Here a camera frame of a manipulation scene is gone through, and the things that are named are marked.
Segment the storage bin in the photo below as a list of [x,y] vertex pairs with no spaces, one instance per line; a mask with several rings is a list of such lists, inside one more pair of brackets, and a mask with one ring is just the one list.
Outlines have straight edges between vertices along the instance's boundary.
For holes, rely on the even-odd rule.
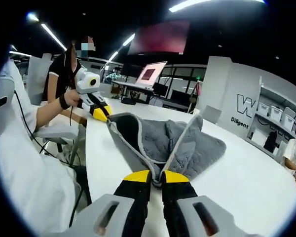
[[283,110],[276,108],[275,106],[271,105],[271,114],[270,118],[274,121],[280,122]]
[[292,130],[293,125],[294,125],[295,119],[292,118],[291,116],[284,114],[281,120],[281,124],[287,128],[289,131]]
[[251,141],[263,147],[265,145],[267,137],[268,137],[268,134],[262,132],[259,129],[255,129],[253,132]]
[[269,110],[270,110],[270,107],[269,107],[268,105],[259,102],[258,111],[259,111],[261,114],[267,116]]

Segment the black hair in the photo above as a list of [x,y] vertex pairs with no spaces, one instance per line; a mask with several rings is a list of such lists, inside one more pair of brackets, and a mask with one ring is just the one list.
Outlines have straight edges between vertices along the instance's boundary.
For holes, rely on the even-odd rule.
[[65,70],[67,73],[68,77],[68,87],[70,89],[75,89],[75,82],[74,82],[74,73],[71,67],[71,55],[72,55],[72,50],[73,50],[74,45],[72,43],[69,44],[69,47],[65,51]]

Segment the white desk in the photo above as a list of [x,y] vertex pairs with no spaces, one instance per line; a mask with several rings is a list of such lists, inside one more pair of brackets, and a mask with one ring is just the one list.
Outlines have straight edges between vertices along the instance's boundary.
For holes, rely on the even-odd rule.
[[[144,119],[188,122],[192,115],[161,107],[124,105],[108,99],[117,114],[131,112]],[[236,225],[249,234],[272,236],[296,206],[293,176],[268,155],[222,128],[204,121],[203,132],[222,139],[224,156],[191,183],[199,196],[206,195],[229,211]],[[116,148],[105,123],[88,119],[86,166],[92,200],[113,194],[122,179],[132,173]],[[152,189],[144,237],[166,237],[161,192]]]

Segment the gray blanket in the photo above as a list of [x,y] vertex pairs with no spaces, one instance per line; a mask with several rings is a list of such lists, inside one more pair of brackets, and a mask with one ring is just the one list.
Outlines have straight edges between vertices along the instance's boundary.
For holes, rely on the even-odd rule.
[[203,118],[184,122],[145,120],[131,113],[109,117],[108,128],[131,169],[149,168],[154,184],[164,170],[181,173],[190,180],[221,158],[223,141],[201,132]]

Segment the black t-shirt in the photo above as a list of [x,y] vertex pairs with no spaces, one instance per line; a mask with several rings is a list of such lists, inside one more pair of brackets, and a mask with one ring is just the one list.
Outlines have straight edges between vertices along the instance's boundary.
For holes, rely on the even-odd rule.
[[[69,74],[68,72],[66,72],[65,59],[66,59],[65,54],[62,54],[58,58],[56,58],[54,62],[50,65],[48,70],[48,75],[45,81],[45,87],[44,87],[43,99],[42,99],[43,101],[48,100],[48,81],[49,81],[50,74],[58,76],[55,98],[58,98],[59,96],[64,94],[68,87],[71,89],[75,89],[74,81],[70,80]],[[81,68],[81,64],[77,61],[77,66],[74,71],[74,76],[76,76],[80,68]]]

